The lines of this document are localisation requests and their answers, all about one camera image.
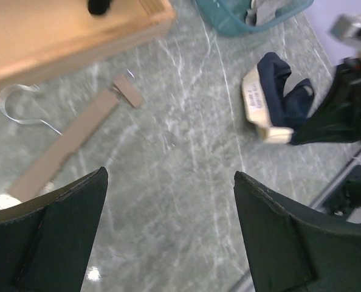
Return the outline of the wooden rack base tray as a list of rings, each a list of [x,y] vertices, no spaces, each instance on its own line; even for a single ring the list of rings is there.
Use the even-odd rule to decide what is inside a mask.
[[[176,13],[168,1],[0,1],[0,91],[74,71],[166,34]]]

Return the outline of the beige clip hanger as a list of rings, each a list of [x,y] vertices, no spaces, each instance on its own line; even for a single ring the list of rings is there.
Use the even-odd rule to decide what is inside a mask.
[[[20,125],[45,125],[59,134],[59,138],[22,174],[7,193],[21,202],[38,196],[60,171],[60,168],[97,130],[119,104],[122,96],[133,108],[142,106],[143,97],[132,83],[120,74],[111,89],[101,91],[91,104],[64,131],[58,131],[44,119],[16,119],[6,109],[7,99],[17,91],[38,92],[37,85],[9,85],[0,91],[0,112]]]

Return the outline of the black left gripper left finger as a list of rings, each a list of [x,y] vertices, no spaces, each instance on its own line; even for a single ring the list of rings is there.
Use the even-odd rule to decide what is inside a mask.
[[[0,291],[80,291],[107,188],[100,167],[0,210]]]

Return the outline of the navy underwear cream waistband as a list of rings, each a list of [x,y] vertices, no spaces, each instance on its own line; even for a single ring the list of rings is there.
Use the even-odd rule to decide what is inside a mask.
[[[310,79],[305,78],[286,94],[291,73],[288,63],[268,52],[242,80],[246,119],[254,124],[264,143],[295,145],[298,130],[308,120],[315,91]]]

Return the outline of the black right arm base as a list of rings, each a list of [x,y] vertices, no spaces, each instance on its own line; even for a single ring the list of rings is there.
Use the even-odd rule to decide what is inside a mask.
[[[347,220],[361,207],[361,166],[354,169],[343,183],[323,203],[326,213]]]

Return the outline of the grey and pink underwear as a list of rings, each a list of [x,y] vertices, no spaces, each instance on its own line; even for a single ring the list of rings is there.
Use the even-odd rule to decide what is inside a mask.
[[[252,0],[245,15],[245,23],[260,26],[274,19],[276,12],[287,6],[288,0]]]

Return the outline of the aluminium mounting rail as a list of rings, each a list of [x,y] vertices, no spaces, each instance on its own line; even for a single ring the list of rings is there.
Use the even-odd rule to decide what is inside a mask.
[[[309,205],[310,208],[321,211],[322,205],[326,199],[343,183],[343,181],[352,175],[354,169],[361,166],[361,149],[347,162],[341,171],[335,175],[331,182],[313,199]]]

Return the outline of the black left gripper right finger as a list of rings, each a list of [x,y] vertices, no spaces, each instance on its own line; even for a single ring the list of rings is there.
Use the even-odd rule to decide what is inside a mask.
[[[361,291],[361,225],[236,172],[235,201],[257,291]]]

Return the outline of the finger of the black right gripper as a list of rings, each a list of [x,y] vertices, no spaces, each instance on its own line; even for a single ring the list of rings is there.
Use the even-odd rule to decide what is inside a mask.
[[[346,126],[348,109],[348,92],[346,77],[348,68],[338,65],[329,92],[315,110],[295,132],[297,145],[310,143],[352,143]]]

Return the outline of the teal plastic basin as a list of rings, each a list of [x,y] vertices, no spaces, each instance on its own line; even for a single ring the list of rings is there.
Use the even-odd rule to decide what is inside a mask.
[[[312,1],[290,1],[279,9],[274,19],[260,25],[250,26],[245,23],[245,15],[251,1],[196,1],[196,6],[205,20],[221,35],[237,37],[246,33],[259,33],[268,30],[289,18],[299,14]]]

